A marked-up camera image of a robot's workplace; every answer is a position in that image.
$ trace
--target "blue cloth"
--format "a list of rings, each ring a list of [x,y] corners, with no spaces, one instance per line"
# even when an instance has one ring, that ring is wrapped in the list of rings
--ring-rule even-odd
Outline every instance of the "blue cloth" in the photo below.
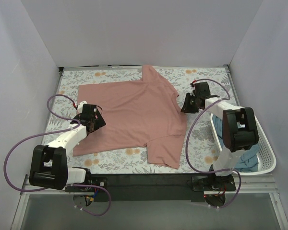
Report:
[[[223,140],[222,140],[222,120],[218,118],[217,116],[213,115],[212,121],[214,123],[214,126],[216,128],[216,134],[220,141],[221,147],[224,146]],[[253,145],[249,150],[247,150],[238,160],[235,169],[237,169],[239,172],[242,173],[251,173],[251,172],[257,172],[258,171],[258,158],[257,153],[260,149],[260,146],[258,144]]]

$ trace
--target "gray wall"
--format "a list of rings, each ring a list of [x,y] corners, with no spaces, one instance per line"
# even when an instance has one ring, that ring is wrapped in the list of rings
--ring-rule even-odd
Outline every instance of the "gray wall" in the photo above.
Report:
[[[4,180],[4,158],[16,142],[44,130],[46,100],[57,79],[58,69],[20,0],[0,0],[0,230],[10,229],[20,197]],[[8,173],[16,186],[38,143],[28,141],[12,154]]]
[[[230,65],[276,154],[273,175],[288,218],[288,0],[264,0]]]
[[[22,0],[57,66],[229,64],[262,0]]]

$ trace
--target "black bracket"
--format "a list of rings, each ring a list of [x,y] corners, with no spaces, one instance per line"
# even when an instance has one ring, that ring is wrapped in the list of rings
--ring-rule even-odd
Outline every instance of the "black bracket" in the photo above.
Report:
[[[44,165],[52,160],[52,167]],[[68,179],[66,149],[37,145],[33,150],[29,182],[31,185],[62,190]]]
[[[209,178],[209,174],[207,175],[199,175],[192,177],[192,187],[193,191],[200,192],[200,191],[216,191],[222,189],[226,186],[226,191],[235,191],[236,186],[234,182],[234,178],[232,175],[227,176],[226,180],[222,181],[213,181],[211,182]]]
[[[100,186],[103,187],[105,189],[107,189],[108,187],[108,179],[105,176],[97,176],[97,175],[92,175],[90,173],[89,169],[85,169],[86,170],[86,175],[85,175],[85,181],[82,184],[89,184],[89,185],[96,185],[96,186]],[[67,193],[81,193],[81,192],[94,192],[95,189],[92,187],[77,187],[77,186],[66,186],[65,191]]]
[[[207,82],[191,83],[194,87],[193,95],[187,93],[183,107],[181,109],[182,113],[195,114],[198,113],[199,109],[205,108],[205,100],[212,97],[219,97],[217,95],[211,95],[209,85]]]
[[[87,135],[106,125],[105,120],[95,104],[84,104],[82,113],[77,114],[74,119],[79,120],[81,125],[86,127]]]
[[[245,149],[249,150],[258,143],[259,136],[252,108],[241,108],[240,111],[223,111],[222,139],[226,148],[231,152]],[[237,123],[244,125],[238,128]]]

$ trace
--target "white laundry basket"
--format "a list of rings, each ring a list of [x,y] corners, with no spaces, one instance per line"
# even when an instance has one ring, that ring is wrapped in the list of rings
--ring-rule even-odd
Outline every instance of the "white laundry basket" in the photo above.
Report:
[[[212,118],[213,118],[213,114],[211,114],[211,116],[210,116],[212,133],[213,133],[213,137],[215,139],[216,145],[217,145],[219,151],[221,152],[222,147],[221,147],[220,141],[217,137],[216,128],[215,128],[215,125],[213,124]],[[258,144],[260,145],[260,149],[257,153],[258,171],[257,172],[245,172],[245,173],[240,172],[240,174],[244,175],[244,176],[260,175],[260,174],[268,173],[268,172],[271,172],[276,166],[276,158],[275,158],[273,150],[269,144],[269,141],[268,141],[267,137],[265,136],[264,131],[261,128],[256,117],[255,117],[255,119],[256,119],[258,136],[259,136]]]

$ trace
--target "floral pattern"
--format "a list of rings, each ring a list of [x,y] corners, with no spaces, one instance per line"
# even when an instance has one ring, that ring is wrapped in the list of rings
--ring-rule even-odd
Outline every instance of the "floral pattern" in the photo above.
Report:
[[[191,92],[190,83],[194,79],[209,78],[222,83],[229,90],[230,103],[236,105],[233,91],[224,68],[186,69],[186,68],[156,68],[180,94],[178,105],[182,107],[185,94]],[[104,70],[67,70],[61,78],[59,93],[65,94],[75,101],[78,95],[78,86],[82,84],[133,81],[142,77],[142,70],[134,69],[104,69]],[[212,94],[226,97],[225,91],[213,82],[208,82]],[[53,111],[64,117],[74,117],[75,109],[70,101],[63,97],[56,97]],[[187,114],[188,129],[198,114]],[[69,122],[51,116],[47,132],[65,129]],[[54,140],[59,134],[48,135],[45,143]],[[219,153],[213,139],[209,113],[203,114],[192,131],[189,142],[189,158],[193,166],[206,171],[217,160]],[[92,173],[192,173],[185,157],[185,143],[181,151],[180,167],[172,169],[165,166],[147,163],[146,148],[128,148],[105,151],[85,156],[73,157],[67,153],[68,165],[89,168]]]

